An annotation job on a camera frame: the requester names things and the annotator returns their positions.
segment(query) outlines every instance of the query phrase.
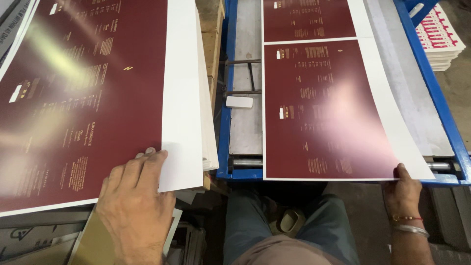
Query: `maroon printed sheet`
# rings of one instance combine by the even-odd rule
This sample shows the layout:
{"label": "maroon printed sheet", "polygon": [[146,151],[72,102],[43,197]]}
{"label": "maroon printed sheet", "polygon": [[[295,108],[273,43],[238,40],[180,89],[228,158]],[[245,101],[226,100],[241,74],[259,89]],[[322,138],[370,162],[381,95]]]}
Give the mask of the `maroon printed sheet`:
{"label": "maroon printed sheet", "polygon": [[264,50],[267,178],[393,178],[358,41]]}
{"label": "maroon printed sheet", "polygon": [[347,0],[264,0],[264,42],[355,37]]}
{"label": "maroon printed sheet", "polygon": [[167,1],[55,3],[0,82],[1,212],[95,199],[114,166],[161,146]]}

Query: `left hand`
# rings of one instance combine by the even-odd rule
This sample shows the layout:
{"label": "left hand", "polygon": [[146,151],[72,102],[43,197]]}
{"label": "left hand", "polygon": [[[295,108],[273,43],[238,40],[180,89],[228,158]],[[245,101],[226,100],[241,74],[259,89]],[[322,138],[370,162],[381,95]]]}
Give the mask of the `left hand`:
{"label": "left hand", "polygon": [[172,191],[157,191],[167,155],[148,148],[103,180],[97,213],[111,234],[118,264],[162,263],[176,201]]}

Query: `metal frame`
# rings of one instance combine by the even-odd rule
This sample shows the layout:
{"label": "metal frame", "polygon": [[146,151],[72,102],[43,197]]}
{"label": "metal frame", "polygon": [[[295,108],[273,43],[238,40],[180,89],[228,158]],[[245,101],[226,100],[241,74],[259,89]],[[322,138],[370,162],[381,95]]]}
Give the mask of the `metal frame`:
{"label": "metal frame", "polygon": [[[420,68],[424,81],[429,89],[430,96],[435,108],[442,121],[445,132],[450,141],[450,145],[455,152],[455,161],[458,162],[461,168],[461,179],[459,180],[456,175],[453,174],[435,174],[436,179],[424,180],[422,183],[426,184],[439,184],[439,185],[471,185],[471,160],[468,155],[468,151],[463,143],[461,135],[458,132],[455,121],[451,115],[448,104],[445,97],[440,89],[440,86],[435,78],[430,63],[425,55],[422,45],[419,41],[419,37],[415,32],[415,26],[409,17],[409,11],[403,0],[393,0],[398,10],[399,17],[402,25],[406,32],[407,38],[411,45],[414,56],[417,60],[417,64]],[[427,5],[421,10],[421,13],[414,16],[414,19],[422,16],[422,13],[428,14],[431,8]],[[236,50],[236,23],[237,23],[237,0],[230,0],[230,4],[227,6],[227,46],[226,53],[228,61],[235,60]],[[234,82],[234,65],[229,64],[226,70],[227,74],[227,91],[232,91],[232,85]],[[228,159],[229,159],[229,134],[230,134],[230,123],[231,123],[231,108],[227,108],[225,104],[222,104],[221,109],[221,125],[219,131],[219,169],[217,170],[216,177],[227,179],[227,180],[246,180],[246,181],[261,181],[263,180],[262,169],[234,169],[232,174],[229,174]]]}

